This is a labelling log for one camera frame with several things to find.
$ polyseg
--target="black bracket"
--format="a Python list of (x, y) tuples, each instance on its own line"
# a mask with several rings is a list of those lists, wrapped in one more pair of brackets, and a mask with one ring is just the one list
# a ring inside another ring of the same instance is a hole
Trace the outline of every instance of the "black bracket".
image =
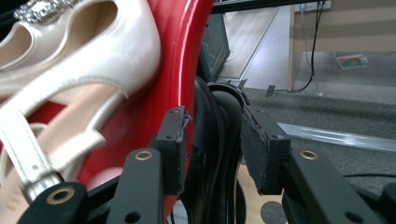
[(315, 150), (291, 150), (283, 169), (282, 203), (290, 223), (384, 223)]
[(281, 194), (279, 167), (289, 153), (289, 136), (262, 109), (246, 105), (242, 114), (241, 143), (257, 191), (263, 195)]

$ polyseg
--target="metal screw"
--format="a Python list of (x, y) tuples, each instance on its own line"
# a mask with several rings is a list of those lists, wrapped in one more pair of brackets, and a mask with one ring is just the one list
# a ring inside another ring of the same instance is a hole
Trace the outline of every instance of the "metal screw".
[(47, 197), (47, 204), (60, 204), (69, 201), (75, 195), (75, 190), (72, 188), (62, 188), (53, 191)]
[(311, 161), (315, 161), (315, 160), (319, 159), (318, 153), (313, 152), (313, 151), (303, 150), (300, 152), (300, 155), (302, 157), (306, 158), (307, 160), (311, 160)]
[(149, 151), (140, 151), (134, 157), (139, 161), (146, 161), (152, 157), (152, 153)]

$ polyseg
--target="white high heel shoe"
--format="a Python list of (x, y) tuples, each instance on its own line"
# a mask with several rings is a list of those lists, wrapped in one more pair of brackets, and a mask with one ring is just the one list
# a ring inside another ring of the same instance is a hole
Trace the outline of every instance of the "white high heel shoe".
[[(92, 0), (87, 4), (74, 9), (89, 12), (77, 13), (70, 30), (80, 34), (76, 36), (80, 40), (95, 38), (0, 108), (0, 139), (15, 167), (0, 188), (0, 218), (6, 223), (16, 222), (28, 206), (19, 186), (33, 200), (61, 181), (54, 172), (68, 166), (78, 169), (75, 161), (104, 143), (99, 130), (112, 112), (155, 78), (161, 44), (149, 4), (145, 0)], [(79, 32), (88, 19), (102, 19), (96, 27), (103, 27), (99, 29), (103, 32), (98, 35), (94, 27), (91, 32)], [(35, 138), (25, 118), (52, 95), (84, 85), (90, 85), (89, 89)]]
[[(54, 5), (54, 2), (58, 5), (69, 2), (71, 5), (56, 6), (57, 10), (50, 9), (48, 4)], [(14, 23), (10, 33), (0, 43), (0, 102), (88, 41), (79, 40), (74, 31), (70, 30), (70, 22), (78, 12), (72, 10), (72, 7), (83, 8), (87, 4), (88, 0), (81, 3), (77, 0), (31, 0), (15, 11), (15, 17), (21, 21)], [(50, 14), (39, 17), (46, 14), (45, 8)], [(67, 105), (82, 92), (83, 88), (66, 91), (53, 96), (51, 101)]]

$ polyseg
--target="red panel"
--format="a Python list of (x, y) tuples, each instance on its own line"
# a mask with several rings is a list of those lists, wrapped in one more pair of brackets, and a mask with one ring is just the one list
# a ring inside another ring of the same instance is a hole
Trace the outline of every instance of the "red panel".
[[(83, 184), (108, 167), (122, 166), (132, 150), (146, 147), (170, 108), (184, 105), (193, 116), (196, 65), (213, 0), (148, 2), (162, 39), (161, 71), (149, 89), (127, 102), (107, 124), (104, 129), (107, 144), (87, 159), (80, 176)], [(191, 151), (192, 129), (190, 122), (188, 151)], [(165, 198), (166, 214), (176, 199)]]

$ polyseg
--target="cream shoe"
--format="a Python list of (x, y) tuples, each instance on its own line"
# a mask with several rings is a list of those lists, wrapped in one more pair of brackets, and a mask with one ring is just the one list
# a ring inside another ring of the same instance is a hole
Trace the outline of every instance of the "cream shoe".
[[(99, 130), (112, 112), (145, 88), (160, 64), (160, 38), (145, 0), (92, 0), (74, 10), (69, 36), (84, 45), (0, 108), (0, 139), (15, 167), (0, 188), (5, 223), (15, 223), (28, 206), (20, 186), (33, 200), (61, 181), (57, 172), (70, 166), (78, 170), (84, 155), (104, 143)], [(52, 95), (85, 85), (88, 90), (35, 138), (25, 118)], [(77, 173), (64, 177), (73, 179)]]

